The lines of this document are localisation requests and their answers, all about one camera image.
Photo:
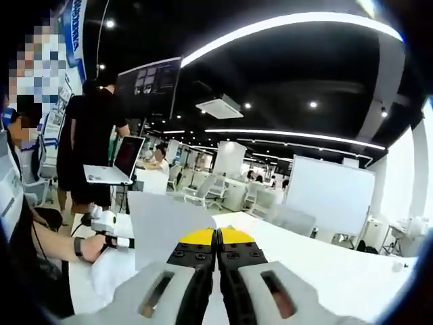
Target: white paper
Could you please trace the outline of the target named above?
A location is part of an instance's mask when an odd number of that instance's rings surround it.
[[[166,262],[182,237],[205,228],[216,228],[203,207],[178,202],[170,196],[129,192],[128,204],[135,235],[135,267],[150,261]]]
[[[95,292],[104,301],[104,306],[113,301],[114,291],[123,282],[132,278],[135,271],[135,251],[121,252],[107,248],[90,271],[91,283]]]

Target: laptop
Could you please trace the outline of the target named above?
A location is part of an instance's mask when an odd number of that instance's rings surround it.
[[[143,147],[141,137],[124,137],[113,167],[84,165],[87,183],[131,185],[135,164]]]

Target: whiteboard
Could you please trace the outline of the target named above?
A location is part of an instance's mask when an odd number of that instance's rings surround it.
[[[295,156],[286,206],[316,218],[319,229],[358,236],[373,197],[375,174]]]

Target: black shorts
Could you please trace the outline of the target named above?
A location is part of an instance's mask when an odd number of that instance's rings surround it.
[[[58,152],[57,157],[57,177],[58,185],[63,191],[71,191],[76,182],[78,168],[71,154]]]
[[[95,203],[100,207],[111,206],[110,186],[87,183],[83,166],[76,175],[76,180],[71,189],[71,197],[76,204]]]

